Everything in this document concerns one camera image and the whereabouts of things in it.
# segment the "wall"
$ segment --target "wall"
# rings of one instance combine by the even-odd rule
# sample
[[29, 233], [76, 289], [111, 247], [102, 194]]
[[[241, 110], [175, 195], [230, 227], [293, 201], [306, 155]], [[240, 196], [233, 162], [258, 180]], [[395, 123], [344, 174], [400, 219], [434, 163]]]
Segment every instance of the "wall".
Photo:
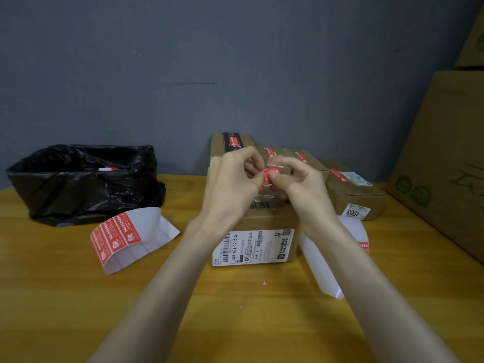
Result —
[[239, 131], [385, 180], [481, 1], [1, 0], [0, 168], [152, 144], [160, 173], [201, 175]]

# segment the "wooden tabletop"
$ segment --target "wooden tabletop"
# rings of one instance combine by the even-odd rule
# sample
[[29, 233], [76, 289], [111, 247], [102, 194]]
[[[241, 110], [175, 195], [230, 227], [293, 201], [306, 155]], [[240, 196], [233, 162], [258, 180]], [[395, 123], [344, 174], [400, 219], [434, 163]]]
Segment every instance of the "wooden tabletop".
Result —
[[[205, 177], [159, 178], [163, 215], [184, 231]], [[484, 266], [392, 198], [364, 225], [370, 256], [390, 281], [463, 362], [482, 362]], [[1, 362], [86, 361], [180, 238], [106, 276], [89, 240], [94, 227], [35, 223], [13, 189], [0, 192]], [[347, 302], [319, 291], [299, 251], [292, 263], [207, 265], [170, 361], [375, 360]]]

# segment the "cardboard box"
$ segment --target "cardboard box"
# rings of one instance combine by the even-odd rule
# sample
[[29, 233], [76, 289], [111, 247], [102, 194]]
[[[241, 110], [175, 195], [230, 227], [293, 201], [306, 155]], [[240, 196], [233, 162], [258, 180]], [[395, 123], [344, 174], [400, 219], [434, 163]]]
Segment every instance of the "cardboard box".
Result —
[[387, 191], [484, 262], [484, 72], [436, 72]]
[[360, 220], [377, 219], [385, 208], [387, 194], [348, 167], [336, 161], [323, 161], [330, 169], [326, 188], [336, 214]]
[[[277, 146], [256, 146], [257, 151], [261, 154], [262, 158], [264, 159], [264, 164], [266, 168], [269, 168], [267, 164], [269, 163], [269, 158], [276, 155], [282, 155], [282, 149]], [[279, 172], [282, 174], [291, 174], [292, 168], [290, 167], [282, 167], [279, 169]]]
[[226, 152], [247, 146], [256, 147], [256, 144], [247, 134], [216, 133], [212, 135], [210, 158], [216, 156], [221, 157]]
[[482, 66], [484, 66], [484, 7], [477, 16], [455, 64], [456, 68]]
[[[245, 134], [213, 134], [210, 157], [221, 156], [232, 148], [240, 148], [239, 146], [255, 144]], [[282, 201], [281, 193], [268, 190], [259, 193], [244, 217], [215, 248], [211, 260], [213, 266], [286, 262], [295, 259], [300, 234], [299, 217], [291, 204]]]
[[321, 163], [318, 159], [313, 157], [310, 152], [304, 149], [288, 149], [282, 148], [282, 153], [287, 157], [294, 157], [299, 159], [300, 161], [311, 165], [312, 168], [321, 171], [323, 174], [324, 182], [328, 180], [329, 169]]

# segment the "white paper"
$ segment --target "white paper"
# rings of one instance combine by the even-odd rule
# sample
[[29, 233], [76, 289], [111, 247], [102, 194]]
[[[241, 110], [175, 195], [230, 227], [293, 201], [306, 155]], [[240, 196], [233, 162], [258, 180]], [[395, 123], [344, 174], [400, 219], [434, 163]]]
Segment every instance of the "white paper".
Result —
[[370, 210], [371, 209], [369, 207], [364, 207], [364, 206], [355, 205], [355, 204], [348, 204], [346, 209], [343, 211], [342, 215], [363, 220], [365, 219], [366, 215], [368, 215]]
[[104, 272], [118, 272], [179, 234], [159, 207], [144, 207], [112, 217], [90, 235]]
[[212, 254], [213, 266], [286, 262], [293, 229], [229, 232]]
[[[338, 219], [351, 235], [360, 243], [360, 245], [368, 252], [368, 236], [366, 230], [361, 224], [361, 221], [356, 218], [337, 215]], [[325, 261], [321, 252], [319, 252], [316, 244], [301, 234], [299, 245], [303, 250], [304, 256], [309, 264], [309, 268], [314, 274], [314, 278], [318, 283], [319, 289], [323, 293], [329, 294], [337, 299], [343, 299], [344, 295], [338, 282], [335, 279], [328, 263]]]
[[358, 176], [355, 172], [340, 172], [340, 173], [357, 186], [373, 186], [370, 182], [368, 182], [362, 176]]

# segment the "green icon on label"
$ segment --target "green icon on label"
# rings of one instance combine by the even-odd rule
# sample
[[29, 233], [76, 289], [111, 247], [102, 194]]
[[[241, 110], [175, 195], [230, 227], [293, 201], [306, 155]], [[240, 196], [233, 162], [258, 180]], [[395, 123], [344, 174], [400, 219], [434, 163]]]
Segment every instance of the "green icon on label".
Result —
[[417, 186], [413, 189], [410, 197], [415, 204], [422, 207], [428, 207], [428, 203], [430, 202], [430, 190], [425, 186]]
[[412, 189], [412, 181], [409, 176], [400, 176], [396, 180], [396, 189], [403, 194], [408, 194]]
[[484, 32], [479, 36], [476, 42], [476, 51], [482, 52], [484, 51]]

